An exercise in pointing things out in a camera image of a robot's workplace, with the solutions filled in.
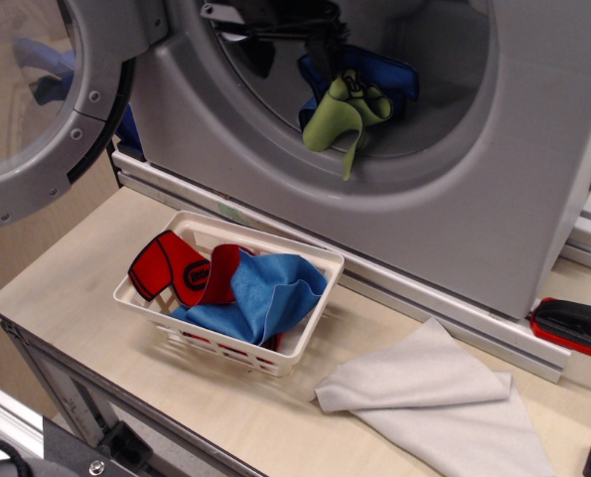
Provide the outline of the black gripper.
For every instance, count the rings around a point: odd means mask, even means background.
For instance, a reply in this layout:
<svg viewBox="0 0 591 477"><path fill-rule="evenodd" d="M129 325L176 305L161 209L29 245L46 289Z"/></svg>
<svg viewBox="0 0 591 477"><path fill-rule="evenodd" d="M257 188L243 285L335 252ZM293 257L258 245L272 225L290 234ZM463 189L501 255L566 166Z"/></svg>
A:
<svg viewBox="0 0 591 477"><path fill-rule="evenodd" d="M227 41L242 43L242 58L256 76L266 79L276 50L264 40L305 41L314 70L333 81L343 64L349 35L341 9L332 1L205 1L200 16Z"/></svg>

